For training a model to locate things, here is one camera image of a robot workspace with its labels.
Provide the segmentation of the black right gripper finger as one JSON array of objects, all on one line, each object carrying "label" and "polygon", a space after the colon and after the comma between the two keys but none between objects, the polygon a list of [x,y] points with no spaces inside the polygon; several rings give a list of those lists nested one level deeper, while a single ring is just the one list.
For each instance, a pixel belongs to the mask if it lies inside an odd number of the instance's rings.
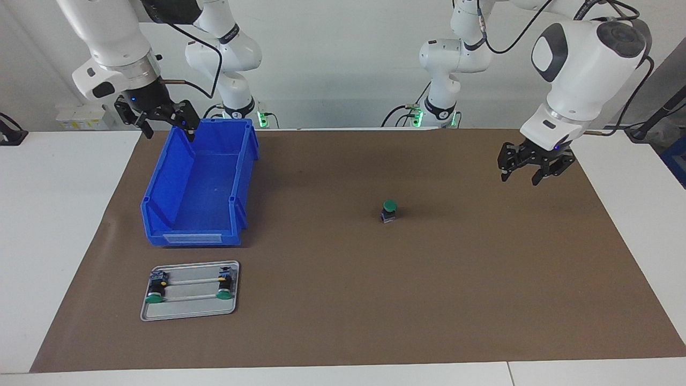
[{"label": "black right gripper finger", "polygon": [[172,108],[171,124],[182,129],[189,142],[194,142],[201,119],[192,103],[189,100],[182,100],[179,103],[174,103]]},{"label": "black right gripper finger", "polygon": [[154,130],[148,123],[145,114],[136,115],[134,110],[130,107],[129,103],[127,103],[125,99],[117,99],[114,102],[114,107],[123,124],[134,125],[142,132],[142,134],[144,134],[147,139],[152,139]]}]

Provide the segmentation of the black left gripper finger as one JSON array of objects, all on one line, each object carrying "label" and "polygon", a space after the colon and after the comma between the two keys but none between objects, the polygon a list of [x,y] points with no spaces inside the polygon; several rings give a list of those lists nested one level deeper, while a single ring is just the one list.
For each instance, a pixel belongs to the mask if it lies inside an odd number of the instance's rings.
[{"label": "black left gripper finger", "polygon": [[536,157],[533,164],[539,166],[539,169],[531,178],[532,185],[539,185],[544,179],[550,176],[559,176],[566,171],[573,163],[576,162],[576,156],[573,152],[563,152],[561,155],[554,158],[550,157]]},{"label": "black left gripper finger", "polygon": [[501,171],[501,181],[507,182],[511,174],[522,166],[526,166],[529,156],[521,151],[521,146],[505,142],[497,157],[497,166]]}]

